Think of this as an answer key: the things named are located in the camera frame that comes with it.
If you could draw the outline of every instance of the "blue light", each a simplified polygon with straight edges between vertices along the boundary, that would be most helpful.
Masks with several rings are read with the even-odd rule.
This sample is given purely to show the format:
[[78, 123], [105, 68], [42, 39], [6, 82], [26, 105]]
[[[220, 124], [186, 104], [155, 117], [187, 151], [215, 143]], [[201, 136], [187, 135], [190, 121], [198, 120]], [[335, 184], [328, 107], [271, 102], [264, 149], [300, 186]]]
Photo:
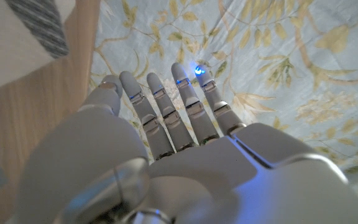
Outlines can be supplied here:
[[204, 74], [205, 71], [202, 70], [199, 66], [196, 67], [196, 70], [195, 70], [195, 73], [196, 75], [201, 75], [201, 74]]

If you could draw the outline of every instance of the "striped cloth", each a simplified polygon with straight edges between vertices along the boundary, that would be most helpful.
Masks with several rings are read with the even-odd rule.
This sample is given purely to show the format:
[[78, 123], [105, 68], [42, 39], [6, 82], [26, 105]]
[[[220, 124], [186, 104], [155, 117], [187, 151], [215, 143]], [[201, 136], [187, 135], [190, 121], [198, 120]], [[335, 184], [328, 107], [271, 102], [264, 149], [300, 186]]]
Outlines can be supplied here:
[[53, 58], [68, 54], [60, 15], [54, 0], [5, 1]]

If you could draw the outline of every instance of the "white robotic arm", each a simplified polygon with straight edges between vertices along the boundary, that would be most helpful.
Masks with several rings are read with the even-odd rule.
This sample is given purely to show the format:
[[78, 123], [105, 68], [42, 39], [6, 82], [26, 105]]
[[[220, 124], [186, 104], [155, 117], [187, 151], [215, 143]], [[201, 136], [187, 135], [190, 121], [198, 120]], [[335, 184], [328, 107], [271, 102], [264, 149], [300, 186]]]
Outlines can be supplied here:
[[[224, 137], [180, 64], [172, 74], [199, 146], [156, 74], [147, 82], [173, 146], [132, 74], [108, 75], [30, 156], [17, 222], [358, 223], [358, 198], [329, 159], [270, 126], [246, 126], [208, 69], [195, 73]], [[156, 160], [150, 166], [134, 128], [117, 117], [122, 88]]]

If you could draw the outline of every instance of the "wooden surface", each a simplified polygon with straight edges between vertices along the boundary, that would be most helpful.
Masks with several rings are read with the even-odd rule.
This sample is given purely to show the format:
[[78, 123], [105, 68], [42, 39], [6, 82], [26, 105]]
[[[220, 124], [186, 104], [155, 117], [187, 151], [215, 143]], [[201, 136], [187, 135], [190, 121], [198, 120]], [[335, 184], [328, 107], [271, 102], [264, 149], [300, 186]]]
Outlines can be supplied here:
[[19, 175], [32, 149], [86, 97], [99, 4], [77, 0], [65, 23], [67, 57], [0, 88], [0, 168], [6, 178], [0, 223], [12, 215]]

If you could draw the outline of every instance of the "floral pattern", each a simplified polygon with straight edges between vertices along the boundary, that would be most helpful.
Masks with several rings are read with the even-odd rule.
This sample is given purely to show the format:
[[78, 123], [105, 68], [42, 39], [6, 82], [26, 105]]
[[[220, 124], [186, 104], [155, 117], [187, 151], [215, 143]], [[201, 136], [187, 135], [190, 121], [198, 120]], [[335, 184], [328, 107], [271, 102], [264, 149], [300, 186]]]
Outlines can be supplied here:
[[[309, 144], [358, 193], [358, 0], [102, 0], [98, 25], [90, 90], [130, 71], [158, 114], [145, 80], [155, 72], [192, 131], [170, 66], [185, 66], [207, 105], [193, 73], [202, 63], [247, 124]], [[120, 117], [148, 147], [126, 96]]]

